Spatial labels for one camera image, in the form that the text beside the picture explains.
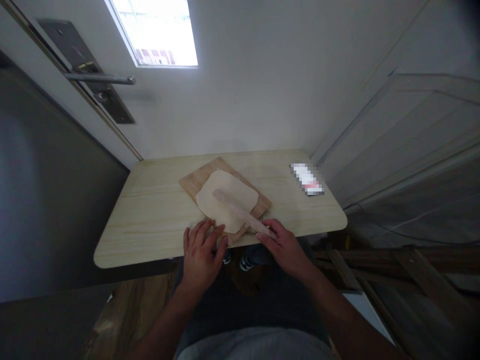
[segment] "hand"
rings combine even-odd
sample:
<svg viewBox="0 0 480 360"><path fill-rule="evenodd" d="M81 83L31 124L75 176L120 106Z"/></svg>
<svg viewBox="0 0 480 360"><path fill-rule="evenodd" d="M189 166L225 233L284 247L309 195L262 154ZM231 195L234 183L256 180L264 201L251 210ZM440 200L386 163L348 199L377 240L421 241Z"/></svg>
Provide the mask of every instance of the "hand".
<svg viewBox="0 0 480 360"><path fill-rule="evenodd" d="M256 238L271 252L283 271L306 284L315 274L317 268L305 255L294 234L288 231L277 219L264 220L262 223L270 226L270 230L273 230L278 240L275 241L262 233L257 233Z"/></svg>
<svg viewBox="0 0 480 360"><path fill-rule="evenodd" d="M216 254L213 254L225 225L217 227L205 240L207 231L214 224L214 220L203 220L191 232L187 227L183 233L183 279L180 284L189 294L198 296L198 300L217 278L227 251L228 241L224 237Z"/></svg>

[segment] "sneaker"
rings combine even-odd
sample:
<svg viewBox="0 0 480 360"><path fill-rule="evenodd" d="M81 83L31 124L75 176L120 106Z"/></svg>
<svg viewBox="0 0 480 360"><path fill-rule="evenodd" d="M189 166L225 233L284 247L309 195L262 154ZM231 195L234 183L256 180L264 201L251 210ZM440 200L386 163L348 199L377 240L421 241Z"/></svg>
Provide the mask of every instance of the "sneaker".
<svg viewBox="0 0 480 360"><path fill-rule="evenodd" d="M225 265L230 264L231 261L232 261L232 252L230 251L230 249L227 249L225 256L223 257L223 264Z"/></svg>
<svg viewBox="0 0 480 360"><path fill-rule="evenodd" d="M241 256L241 259L240 259L240 269L242 269L242 271L244 272L247 272L248 270L250 270L251 268L253 268L254 266L248 262L248 260L245 258L245 254L247 252L244 251L243 252L243 255Z"/></svg>

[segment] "window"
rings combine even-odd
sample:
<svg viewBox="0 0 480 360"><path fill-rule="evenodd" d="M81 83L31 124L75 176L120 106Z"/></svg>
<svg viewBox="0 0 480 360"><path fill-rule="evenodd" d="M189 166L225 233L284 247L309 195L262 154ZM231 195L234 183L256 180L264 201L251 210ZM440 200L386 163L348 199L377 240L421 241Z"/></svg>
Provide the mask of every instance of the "window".
<svg viewBox="0 0 480 360"><path fill-rule="evenodd" d="M187 0L107 0L139 67L198 65Z"/></svg>

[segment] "person's left hand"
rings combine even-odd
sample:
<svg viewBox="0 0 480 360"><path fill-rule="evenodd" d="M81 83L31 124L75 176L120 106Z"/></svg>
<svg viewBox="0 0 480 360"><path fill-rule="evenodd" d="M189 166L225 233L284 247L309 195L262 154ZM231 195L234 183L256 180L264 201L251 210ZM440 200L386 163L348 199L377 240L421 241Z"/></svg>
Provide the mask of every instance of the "person's left hand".
<svg viewBox="0 0 480 360"><path fill-rule="evenodd" d="M224 237L216 254L213 251L217 238L225 229L220 225L206 238L207 231L215 224L214 220L200 221L190 232L187 227L183 233L183 279L181 283L189 293L201 297L213 284L222 267L228 241Z"/></svg>

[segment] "white door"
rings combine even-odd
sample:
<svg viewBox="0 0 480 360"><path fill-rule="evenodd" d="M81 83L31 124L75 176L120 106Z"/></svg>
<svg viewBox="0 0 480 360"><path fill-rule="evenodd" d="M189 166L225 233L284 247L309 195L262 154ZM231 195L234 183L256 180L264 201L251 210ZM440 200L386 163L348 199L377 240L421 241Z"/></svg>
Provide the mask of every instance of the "white door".
<svg viewBox="0 0 480 360"><path fill-rule="evenodd" d="M144 159L289 148L311 155L422 4L12 2L39 30L38 19L72 22L105 73L136 77L133 86L114 85L135 124L115 126ZM115 6L127 31L145 32L128 40ZM179 66L194 65L195 55L197 66Z"/></svg>

